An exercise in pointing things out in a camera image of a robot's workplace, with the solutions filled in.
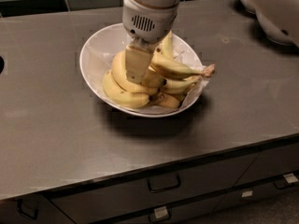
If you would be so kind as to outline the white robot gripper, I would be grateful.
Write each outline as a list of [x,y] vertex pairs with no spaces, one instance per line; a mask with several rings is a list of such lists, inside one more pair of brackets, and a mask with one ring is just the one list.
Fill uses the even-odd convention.
[[155,47],[172,29],[179,0],[123,0],[122,23],[133,38],[125,49],[127,79],[140,84]]

